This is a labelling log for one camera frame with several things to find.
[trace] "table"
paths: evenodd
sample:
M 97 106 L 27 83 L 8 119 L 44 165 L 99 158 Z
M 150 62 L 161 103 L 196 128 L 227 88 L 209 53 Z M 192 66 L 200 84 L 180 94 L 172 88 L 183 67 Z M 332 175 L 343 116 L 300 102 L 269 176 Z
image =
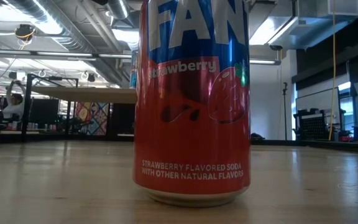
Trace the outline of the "table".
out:
M 358 223 L 358 154 L 252 146 L 250 189 L 216 208 L 149 199 L 132 181 L 133 144 L 0 145 L 0 224 Z
M 33 86 L 32 91 L 73 102 L 136 103 L 136 90 L 118 88 L 71 88 Z

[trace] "light fixture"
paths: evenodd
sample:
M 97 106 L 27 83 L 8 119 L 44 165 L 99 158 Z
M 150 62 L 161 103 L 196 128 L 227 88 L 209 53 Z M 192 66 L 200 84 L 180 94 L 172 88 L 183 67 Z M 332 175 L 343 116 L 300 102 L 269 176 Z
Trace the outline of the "light fixture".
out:
M 249 60 L 254 65 L 275 65 L 277 62 L 273 60 Z
M 92 54 L 86 54 L 86 53 L 66 53 L 66 52 L 37 52 L 37 53 L 38 55 L 43 55 L 43 56 L 92 57 Z
M 79 57 L 68 57 L 67 60 L 71 61 L 87 61 L 87 62 L 94 62 L 96 58 L 79 58 Z
M 338 88 L 339 88 L 339 91 L 349 89 L 349 88 L 351 88 L 351 82 L 345 82 L 342 85 L 339 85 Z
M 7 55 L 30 55 L 31 53 L 28 51 L 21 51 L 21 50 L 0 50 L 0 54 L 7 54 Z
M 298 17 L 294 17 L 292 18 L 292 20 L 285 25 L 285 27 L 283 27 L 280 32 L 278 32 L 277 34 L 275 34 L 273 36 L 273 38 L 271 38 L 267 43 L 268 44 L 273 44 L 279 37 L 281 37 L 294 23 L 298 22 Z
M 132 55 L 126 54 L 99 54 L 101 58 L 124 58 L 124 59 L 131 59 Z

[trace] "cable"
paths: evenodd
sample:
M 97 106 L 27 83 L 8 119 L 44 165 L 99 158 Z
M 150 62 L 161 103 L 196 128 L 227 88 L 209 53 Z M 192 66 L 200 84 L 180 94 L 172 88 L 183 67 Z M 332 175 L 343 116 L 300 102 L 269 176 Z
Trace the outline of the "cable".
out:
M 27 45 L 29 37 L 26 37 L 25 43 L 19 48 L 19 50 L 23 50 L 24 47 Z M 2 78 L 5 73 L 12 67 L 13 63 L 16 61 L 16 58 L 14 58 L 8 65 L 8 67 L 6 68 L 6 70 L 4 71 L 4 73 L 2 73 L 2 75 L 0 76 L 0 78 Z
M 335 87 L 336 87 L 336 0 L 333 0 L 333 61 L 334 61 L 334 78 L 333 78 L 333 97 L 331 101 L 331 124 L 329 129 L 328 141 L 331 141 L 333 135 L 333 123 L 334 123 L 334 99 L 335 99 Z
M 15 29 L 15 35 L 16 35 L 17 38 L 27 38 L 27 39 L 28 39 L 31 35 L 34 34 L 35 30 L 36 30 L 36 29 L 34 29 L 31 33 L 29 33 L 29 34 L 27 34 L 27 35 L 19 36 L 19 35 L 16 35 L 17 29 Z

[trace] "fanta logo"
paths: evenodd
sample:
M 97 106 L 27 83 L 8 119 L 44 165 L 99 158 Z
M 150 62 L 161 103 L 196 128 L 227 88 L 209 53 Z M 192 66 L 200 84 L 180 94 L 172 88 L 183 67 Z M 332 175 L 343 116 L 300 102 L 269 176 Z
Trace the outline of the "fanta logo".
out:
M 184 31 L 194 30 L 198 40 L 211 39 L 209 27 L 197 0 L 176 0 L 175 17 L 171 10 L 159 11 L 159 7 L 174 0 L 149 1 L 149 48 L 155 50 L 161 47 L 160 25 L 173 19 L 169 48 L 181 46 Z M 211 0 L 214 25 L 214 37 L 217 44 L 229 44 L 230 24 L 236 39 L 240 44 L 246 44 L 244 28 L 243 0 L 234 0 L 234 8 L 228 0 Z

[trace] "red soda can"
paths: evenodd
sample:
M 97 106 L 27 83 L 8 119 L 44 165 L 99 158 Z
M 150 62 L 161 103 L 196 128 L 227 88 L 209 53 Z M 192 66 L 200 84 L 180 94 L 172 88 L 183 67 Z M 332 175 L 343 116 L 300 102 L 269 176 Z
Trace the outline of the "red soda can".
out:
M 149 0 L 140 14 L 134 180 L 160 202 L 228 203 L 250 184 L 243 0 Z

